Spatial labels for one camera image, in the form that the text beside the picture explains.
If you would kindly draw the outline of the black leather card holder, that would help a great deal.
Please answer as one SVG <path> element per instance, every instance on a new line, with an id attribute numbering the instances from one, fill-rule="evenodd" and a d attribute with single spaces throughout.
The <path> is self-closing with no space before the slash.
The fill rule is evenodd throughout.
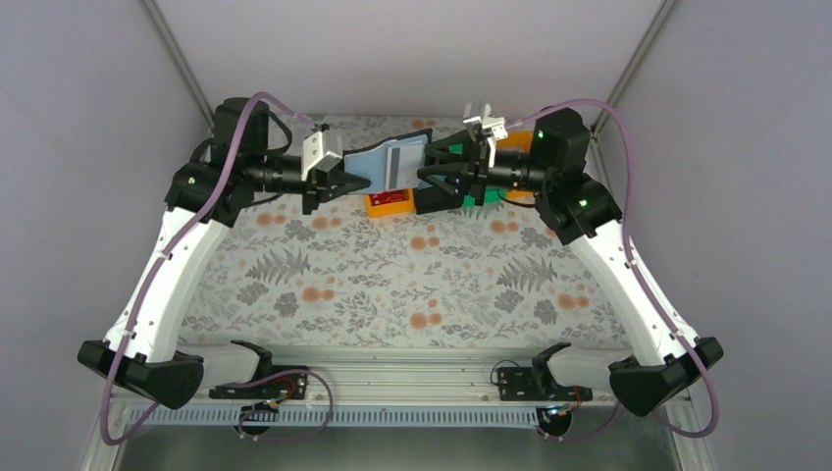
<path id="1" fill-rule="evenodd" d="M 352 194 L 378 194 L 416 188 L 421 184 L 417 173 L 426 165 L 426 147 L 432 141 L 430 128 L 388 137 L 360 149 L 344 152 L 344 169 L 370 181 L 366 188 Z"/>

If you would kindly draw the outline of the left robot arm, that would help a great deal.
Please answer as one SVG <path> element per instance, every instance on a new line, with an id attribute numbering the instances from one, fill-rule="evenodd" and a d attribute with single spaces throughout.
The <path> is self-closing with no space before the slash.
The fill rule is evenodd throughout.
<path id="1" fill-rule="evenodd" d="M 270 355 L 244 341 L 187 351 L 178 345 L 187 305 L 209 259 L 257 193 L 298 194 L 309 214 L 321 203 L 362 190 L 339 139 L 314 125 L 299 155 L 268 145 L 280 103 L 266 93 L 220 104 L 213 131 L 174 175 L 162 227 L 124 312 L 100 340 L 87 340 L 78 362 L 121 387 L 170 409 L 203 389 L 235 384 L 258 397 L 273 384 Z"/>

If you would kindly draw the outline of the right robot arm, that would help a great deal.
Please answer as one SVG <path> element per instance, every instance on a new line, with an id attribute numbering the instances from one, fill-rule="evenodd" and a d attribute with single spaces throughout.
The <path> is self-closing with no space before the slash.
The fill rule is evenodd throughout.
<path id="1" fill-rule="evenodd" d="M 532 118 L 527 151 L 504 151 L 506 123 L 489 112 L 470 116 L 463 131 L 426 145 L 421 181 L 451 196 L 481 201 L 489 187 L 534 194 L 534 209 L 560 243 L 590 271 L 630 345 L 587 349 L 560 343 L 533 361 L 531 384 L 544 399 L 568 387 L 610 392 L 630 413 L 647 416 L 698 381 L 723 357 L 715 338 L 701 337 L 673 308 L 625 232 L 609 190 L 586 172 L 591 132 L 567 106 Z"/>

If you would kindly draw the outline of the red VIP cards stack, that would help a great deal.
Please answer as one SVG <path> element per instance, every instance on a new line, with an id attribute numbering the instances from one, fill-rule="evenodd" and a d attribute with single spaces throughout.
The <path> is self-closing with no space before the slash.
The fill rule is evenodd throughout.
<path id="1" fill-rule="evenodd" d="M 395 204 L 395 203 L 407 201 L 408 199 L 409 199 L 409 190 L 408 189 L 385 191 L 385 192 L 381 192 L 381 193 L 371 194 L 369 196 L 369 201 L 370 201 L 371 206 L 382 206 L 382 205 Z"/>

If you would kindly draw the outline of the black bin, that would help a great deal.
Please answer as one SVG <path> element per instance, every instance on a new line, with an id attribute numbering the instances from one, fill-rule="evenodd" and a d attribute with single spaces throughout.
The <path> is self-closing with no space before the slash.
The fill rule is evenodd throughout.
<path id="1" fill-rule="evenodd" d="M 450 195 L 437 187 L 417 189 L 414 193 L 414 208 L 417 215 L 458 209 L 464 199 L 459 195 Z"/>

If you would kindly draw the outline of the green bin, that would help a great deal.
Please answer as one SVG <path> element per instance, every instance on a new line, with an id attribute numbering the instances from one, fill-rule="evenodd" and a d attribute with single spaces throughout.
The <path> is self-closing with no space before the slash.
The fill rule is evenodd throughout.
<path id="1" fill-rule="evenodd" d="M 500 195 L 503 194 L 503 191 L 497 187 L 487 187 L 483 196 L 483 204 L 493 204 L 493 203 L 500 203 Z M 462 199 L 462 207 L 473 207 L 477 206 L 477 199 L 471 195 L 465 195 Z"/>

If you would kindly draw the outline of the near orange bin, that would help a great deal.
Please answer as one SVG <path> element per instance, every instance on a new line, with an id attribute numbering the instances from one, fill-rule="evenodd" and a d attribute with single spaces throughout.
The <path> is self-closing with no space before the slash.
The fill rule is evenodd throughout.
<path id="1" fill-rule="evenodd" d="M 381 218 L 415 211 L 414 190 L 412 188 L 367 194 L 364 196 L 364 200 L 369 218 Z"/>

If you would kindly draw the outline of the orange bin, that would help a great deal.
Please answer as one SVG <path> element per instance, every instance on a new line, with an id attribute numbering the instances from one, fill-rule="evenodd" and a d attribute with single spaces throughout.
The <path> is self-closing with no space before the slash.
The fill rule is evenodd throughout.
<path id="1" fill-rule="evenodd" d="M 415 211 L 414 190 L 412 188 L 367 194 L 364 196 L 364 200 L 369 218 L 381 218 Z"/>
<path id="2" fill-rule="evenodd" d="M 498 150 L 522 151 L 528 153 L 533 137 L 533 132 L 529 130 L 513 131 L 507 138 L 498 141 L 496 146 Z M 524 204 L 531 203 L 534 198 L 534 193 L 532 191 L 517 189 L 505 190 L 502 195 L 508 200 Z"/>

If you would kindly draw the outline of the far orange bin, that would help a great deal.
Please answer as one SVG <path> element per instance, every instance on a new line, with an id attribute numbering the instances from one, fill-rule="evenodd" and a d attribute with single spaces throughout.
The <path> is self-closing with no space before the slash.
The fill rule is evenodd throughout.
<path id="1" fill-rule="evenodd" d="M 513 131 L 507 138 L 498 141 L 496 146 L 498 150 L 522 151 L 528 153 L 533 137 L 533 132 L 529 130 Z M 505 190 L 502 195 L 508 200 L 524 204 L 531 203 L 534 198 L 534 193 L 532 191 L 517 189 Z"/>

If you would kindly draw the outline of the floral table mat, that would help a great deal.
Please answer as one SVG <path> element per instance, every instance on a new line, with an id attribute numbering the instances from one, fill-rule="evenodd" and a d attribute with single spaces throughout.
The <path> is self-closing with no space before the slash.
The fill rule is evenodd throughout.
<path id="1" fill-rule="evenodd" d="M 240 214 L 184 314 L 190 344 L 619 348 L 590 271 L 521 198 L 370 218 L 360 195 L 306 216 Z"/>

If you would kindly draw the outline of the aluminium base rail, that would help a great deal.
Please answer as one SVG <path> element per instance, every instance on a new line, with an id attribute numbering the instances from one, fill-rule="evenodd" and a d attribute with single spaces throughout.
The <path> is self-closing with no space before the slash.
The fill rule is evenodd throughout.
<path id="1" fill-rule="evenodd" d="M 371 348 L 283 346 L 265 348 L 236 340 L 185 345 L 169 360 L 143 355 L 121 360 L 114 384 L 169 409 L 216 387 L 255 387 L 290 374 L 278 366 L 305 366 L 304 404 L 453 405 L 499 400 L 494 365 L 530 365 L 529 348 Z"/>

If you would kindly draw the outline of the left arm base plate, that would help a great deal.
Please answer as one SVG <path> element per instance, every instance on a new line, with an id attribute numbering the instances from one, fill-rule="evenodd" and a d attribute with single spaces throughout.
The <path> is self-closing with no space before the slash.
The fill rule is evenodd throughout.
<path id="1" fill-rule="evenodd" d="M 208 392 L 212 399 L 234 399 L 250 401 L 305 398 L 308 374 L 305 366 L 278 366 L 276 372 L 290 371 L 290 374 L 274 378 L 255 387 L 216 387 Z"/>

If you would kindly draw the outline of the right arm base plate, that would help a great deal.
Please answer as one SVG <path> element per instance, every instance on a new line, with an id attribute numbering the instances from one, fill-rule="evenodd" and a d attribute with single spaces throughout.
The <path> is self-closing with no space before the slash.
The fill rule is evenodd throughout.
<path id="1" fill-rule="evenodd" d="M 495 381 L 502 401 L 576 401 L 593 399 L 593 391 L 586 388 L 563 387 L 552 381 L 536 378 L 530 367 L 499 367 Z"/>

